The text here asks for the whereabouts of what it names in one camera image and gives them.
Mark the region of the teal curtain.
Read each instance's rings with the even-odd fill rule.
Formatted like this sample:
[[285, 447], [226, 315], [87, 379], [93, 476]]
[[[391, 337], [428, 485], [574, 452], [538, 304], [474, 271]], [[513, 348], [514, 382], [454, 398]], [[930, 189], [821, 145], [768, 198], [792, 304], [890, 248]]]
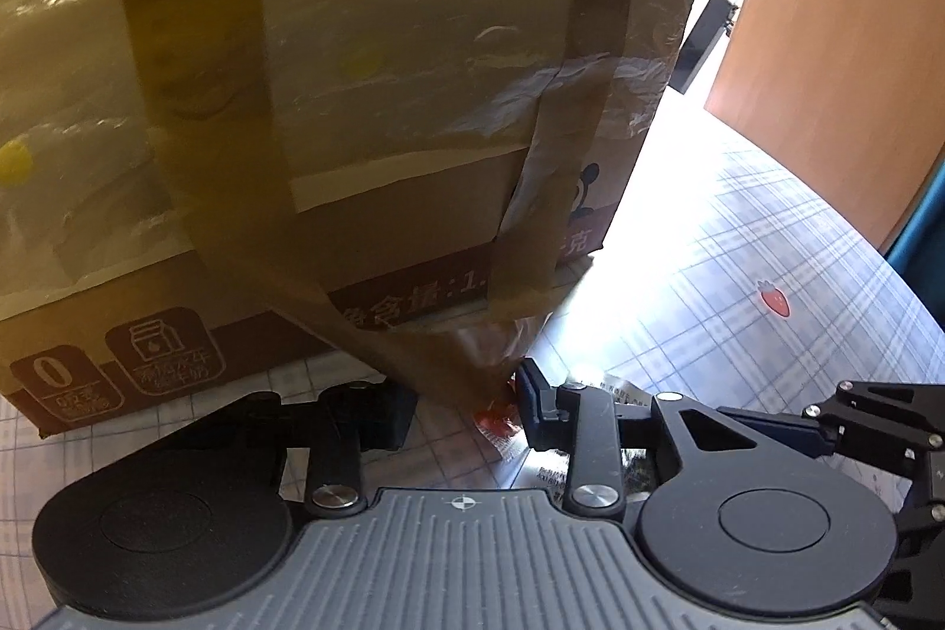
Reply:
[[908, 219], [887, 262], [945, 325], [945, 168], [939, 163], [920, 205]]

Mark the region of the small red candy wrapper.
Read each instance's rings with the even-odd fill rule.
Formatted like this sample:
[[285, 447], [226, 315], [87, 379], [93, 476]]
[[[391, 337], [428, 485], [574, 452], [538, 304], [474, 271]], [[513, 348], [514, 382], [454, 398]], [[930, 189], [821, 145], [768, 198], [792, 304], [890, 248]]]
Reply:
[[497, 440], [511, 440], [522, 432], [519, 393], [516, 381], [509, 379], [495, 393], [479, 398], [472, 408], [472, 420], [484, 435]]

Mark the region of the wooden door panel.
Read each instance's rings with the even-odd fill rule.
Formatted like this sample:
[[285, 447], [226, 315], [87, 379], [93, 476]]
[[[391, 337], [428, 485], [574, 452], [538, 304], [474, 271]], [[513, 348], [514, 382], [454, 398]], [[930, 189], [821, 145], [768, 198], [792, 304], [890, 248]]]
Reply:
[[943, 0], [745, 0], [705, 107], [886, 248], [943, 154]]

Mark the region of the black exercise bike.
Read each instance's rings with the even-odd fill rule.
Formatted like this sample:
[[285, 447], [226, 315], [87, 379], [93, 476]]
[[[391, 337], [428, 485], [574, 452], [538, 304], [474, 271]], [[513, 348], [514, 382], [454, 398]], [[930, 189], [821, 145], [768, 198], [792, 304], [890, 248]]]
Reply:
[[682, 43], [676, 59], [670, 86], [679, 94], [686, 94], [708, 61], [711, 51], [722, 37], [729, 37], [734, 29], [738, 6], [731, 0], [708, 0], [702, 13]]

